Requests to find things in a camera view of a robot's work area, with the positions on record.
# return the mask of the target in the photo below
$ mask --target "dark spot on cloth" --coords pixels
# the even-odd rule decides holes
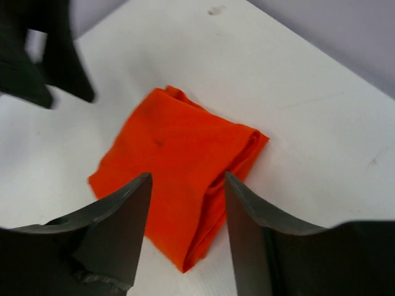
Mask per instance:
[[[163,142],[160,141],[160,140],[158,140],[158,139],[155,139],[154,142],[155,142],[155,144],[157,144],[157,146],[158,146],[159,148],[163,146]]]
[[[225,5],[213,6],[207,11],[209,15],[220,15],[227,8]]]

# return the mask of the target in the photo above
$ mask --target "white tabletop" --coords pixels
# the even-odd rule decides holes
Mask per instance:
[[[1,226],[94,201],[87,177],[166,84],[271,137],[247,185],[278,207],[322,226],[395,217],[395,102],[247,1],[128,1],[78,44],[96,104],[0,97]],[[145,240],[130,295],[236,295],[226,228],[186,274]]]

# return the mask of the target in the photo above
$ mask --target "cloth fold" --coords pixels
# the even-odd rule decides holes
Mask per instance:
[[[153,188],[145,235],[186,272],[224,223],[225,172],[244,180],[268,137],[217,117],[177,88],[136,108],[89,183],[103,198],[144,171]]]

